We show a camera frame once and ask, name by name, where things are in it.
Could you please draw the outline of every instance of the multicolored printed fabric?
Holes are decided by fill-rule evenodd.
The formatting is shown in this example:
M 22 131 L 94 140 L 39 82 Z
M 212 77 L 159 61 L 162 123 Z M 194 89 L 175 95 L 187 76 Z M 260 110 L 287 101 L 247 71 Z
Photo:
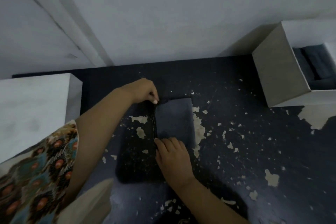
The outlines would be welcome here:
M 78 147 L 75 121 L 0 164 L 0 223 L 56 223 Z

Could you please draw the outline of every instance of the hand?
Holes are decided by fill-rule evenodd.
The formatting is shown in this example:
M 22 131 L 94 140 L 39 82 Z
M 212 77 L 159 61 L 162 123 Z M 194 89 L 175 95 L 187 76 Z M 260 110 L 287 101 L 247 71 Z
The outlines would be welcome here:
M 156 105 L 159 101 L 158 92 L 154 83 L 145 78 L 126 84 L 120 89 L 130 94 L 133 103 L 140 103 L 145 100 L 149 100 Z
M 156 150 L 156 162 L 169 186 L 178 193 L 195 180 L 189 153 L 183 142 L 176 138 L 155 138 L 154 142 L 159 149 Z

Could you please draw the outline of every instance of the wall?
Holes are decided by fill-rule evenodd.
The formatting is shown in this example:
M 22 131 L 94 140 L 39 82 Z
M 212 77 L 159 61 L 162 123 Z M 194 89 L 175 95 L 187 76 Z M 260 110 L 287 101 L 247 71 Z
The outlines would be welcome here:
M 73 0 L 116 65 L 250 53 L 283 19 L 331 17 L 335 0 Z
M 0 79 L 12 74 L 92 67 L 33 0 L 0 0 Z

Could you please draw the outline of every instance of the open cardboard box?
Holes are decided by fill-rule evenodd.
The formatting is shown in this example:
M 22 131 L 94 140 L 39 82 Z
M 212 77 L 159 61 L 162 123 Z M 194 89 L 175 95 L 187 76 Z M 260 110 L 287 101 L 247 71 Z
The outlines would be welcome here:
M 311 90 L 292 48 L 324 44 L 336 73 L 336 19 L 282 21 L 252 53 L 269 107 L 336 103 L 335 90 Z

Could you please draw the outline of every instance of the finger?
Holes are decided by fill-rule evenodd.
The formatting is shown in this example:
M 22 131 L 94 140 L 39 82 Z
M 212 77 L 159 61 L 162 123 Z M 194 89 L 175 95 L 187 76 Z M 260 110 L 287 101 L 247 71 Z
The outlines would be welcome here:
M 158 103 L 158 101 L 156 100 L 156 98 L 153 95 L 151 95 L 151 94 L 148 95 L 147 100 L 149 100 L 150 102 L 152 102 L 155 105 Z
M 162 167 L 162 158 L 161 158 L 160 152 L 158 150 L 155 150 L 155 151 L 156 151 L 155 160 L 156 160 L 159 168 L 161 169 L 161 167 Z
M 179 144 L 180 144 L 182 150 L 187 151 L 187 148 L 182 141 L 179 141 Z
M 170 137 L 169 140 L 173 143 L 176 149 L 181 149 L 181 146 L 175 137 Z
M 157 148 L 159 150 L 159 153 L 160 153 L 161 157 L 164 158 L 168 154 L 168 150 L 167 150 L 165 144 L 159 138 L 155 138 L 154 142 L 157 145 Z
M 158 91 L 157 91 L 157 89 L 156 89 L 156 87 L 154 85 L 154 82 L 152 82 L 152 88 L 151 88 L 150 92 L 153 94 L 153 96 L 155 97 L 155 99 L 157 101 L 160 101 L 159 95 L 158 95 Z
M 162 141 L 165 144 L 168 152 L 173 152 L 173 151 L 176 150 L 175 146 L 173 145 L 173 143 L 169 139 L 165 138 L 165 139 L 162 139 Z

